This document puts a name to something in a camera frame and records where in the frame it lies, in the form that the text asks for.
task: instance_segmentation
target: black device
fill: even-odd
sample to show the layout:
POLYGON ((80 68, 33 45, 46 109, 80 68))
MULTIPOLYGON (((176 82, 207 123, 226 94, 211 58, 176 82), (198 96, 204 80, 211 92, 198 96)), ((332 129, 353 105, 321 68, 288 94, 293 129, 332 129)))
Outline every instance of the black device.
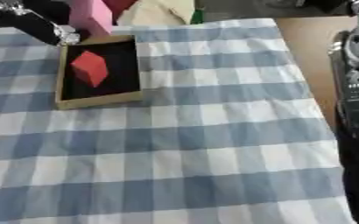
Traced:
POLYGON ((358 26, 337 34, 329 55, 339 115, 351 135, 359 139, 359 0, 349 2, 349 8, 350 13, 357 15, 358 26))

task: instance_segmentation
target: wooden table surface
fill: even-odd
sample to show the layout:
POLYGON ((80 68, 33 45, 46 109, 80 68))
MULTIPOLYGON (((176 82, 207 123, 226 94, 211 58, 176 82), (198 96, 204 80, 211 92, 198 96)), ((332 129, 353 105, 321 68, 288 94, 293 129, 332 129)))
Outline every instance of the wooden table surface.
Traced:
POLYGON ((324 116, 333 128, 336 98, 327 50, 336 33, 355 27, 356 18, 279 18, 276 21, 324 116))

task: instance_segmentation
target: gingham cloth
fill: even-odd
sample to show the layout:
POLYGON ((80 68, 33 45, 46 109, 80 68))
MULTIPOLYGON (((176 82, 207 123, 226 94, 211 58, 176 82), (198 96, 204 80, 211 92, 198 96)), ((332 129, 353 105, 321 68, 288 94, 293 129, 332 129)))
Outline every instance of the gingham cloth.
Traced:
POLYGON ((273 20, 116 29, 137 35, 144 100, 69 111, 59 49, 0 29, 0 223, 351 223, 273 20))

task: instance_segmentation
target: red cube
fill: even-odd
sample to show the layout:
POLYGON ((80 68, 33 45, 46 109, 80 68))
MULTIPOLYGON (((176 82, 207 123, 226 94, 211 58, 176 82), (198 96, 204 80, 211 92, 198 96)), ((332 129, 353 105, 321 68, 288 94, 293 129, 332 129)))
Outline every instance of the red cube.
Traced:
POLYGON ((109 74, 104 58, 89 51, 82 53, 71 65, 76 77, 94 88, 109 74))

